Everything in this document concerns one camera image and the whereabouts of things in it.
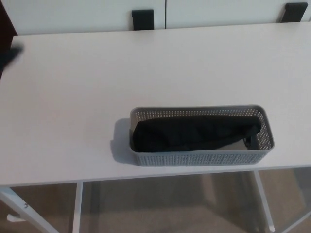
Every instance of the table leg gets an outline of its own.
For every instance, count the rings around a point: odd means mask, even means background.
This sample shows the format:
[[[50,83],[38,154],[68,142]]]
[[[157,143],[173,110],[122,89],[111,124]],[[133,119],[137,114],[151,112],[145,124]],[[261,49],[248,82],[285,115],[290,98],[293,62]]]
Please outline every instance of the table leg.
[[[258,188],[258,191],[259,191],[259,196],[260,196],[261,204],[262,204],[262,207],[263,207],[263,210],[264,210],[265,218],[266,218],[266,221],[267,221],[268,226],[269,226],[269,230],[271,232],[274,232],[275,231],[275,227],[274,227],[272,216],[271,216],[271,213],[270,213],[270,209],[269,209],[269,205],[268,205],[268,200],[267,200],[266,194],[264,192],[264,188],[263,188],[263,185],[262,185],[262,182],[261,182],[261,178],[260,178],[259,172],[257,170],[254,171],[254,176],[255,176],[257,188]]]
[[[82,192],[83,192],[83,182],[78,182],[76,189],[76,201],[74,205],[72,233],[79,233],[80,231]]]
[[[11,188],[0,188],[0,200],[17,212],[21,218],[33,224],[43,233],[59,233]]]
[[[302,212],[299,216],[297,216],[294,220],[292,220],[290,223],[288,223],[286,226],[284,226],[279,231],[276,231],[275,233],[287,233],[294,227],[296,227],[298,224],[303,222],[305,219],[307,219],[309,216],[311,216],[311,210],[305,210]]]

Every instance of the white table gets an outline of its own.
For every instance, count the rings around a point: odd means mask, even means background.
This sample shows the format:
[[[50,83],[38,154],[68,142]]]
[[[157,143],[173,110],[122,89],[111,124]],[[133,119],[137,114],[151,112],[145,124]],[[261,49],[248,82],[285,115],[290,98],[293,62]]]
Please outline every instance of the white table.
[[[0,82],[2,199],[16,204],[12,186],[77,182],[76,231],[85,181],[311,166],[310,39],[310,23],[15,37],[25,52]],[[270,121],[275,148],[258,164],[135,165],[133,108],[240,104]]]

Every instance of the white cabinet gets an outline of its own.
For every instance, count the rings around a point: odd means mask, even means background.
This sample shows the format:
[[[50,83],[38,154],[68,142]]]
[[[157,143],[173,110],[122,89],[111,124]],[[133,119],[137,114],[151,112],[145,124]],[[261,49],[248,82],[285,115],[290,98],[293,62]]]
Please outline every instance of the white cabinet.
[[[132,10],[154,9],[164,28],[165,0],[2,0],[18,35],[126,31]]]
[[[167,0],[167,28],[279,22],[288,2],[311,0]],[[309,21],[309,6],[302,21]]]

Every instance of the black object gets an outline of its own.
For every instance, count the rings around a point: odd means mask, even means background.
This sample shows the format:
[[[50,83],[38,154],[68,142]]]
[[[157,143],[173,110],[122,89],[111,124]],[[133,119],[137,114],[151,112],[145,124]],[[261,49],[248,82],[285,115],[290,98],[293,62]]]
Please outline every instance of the black object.
[[[287,3],[281,23],[300,22],[307,6],[306,2]]]
[[[261,130],[256,116],[179,116],[140,121],[133,132],[136,152],[215,150]]]
[[[0,53],[0,70],[3,70],[7,65],[9,65],[22,51],[22,46],[15,45],[8,51]]]
[[[132,11],[134,31],[155,29],[153,10]]]

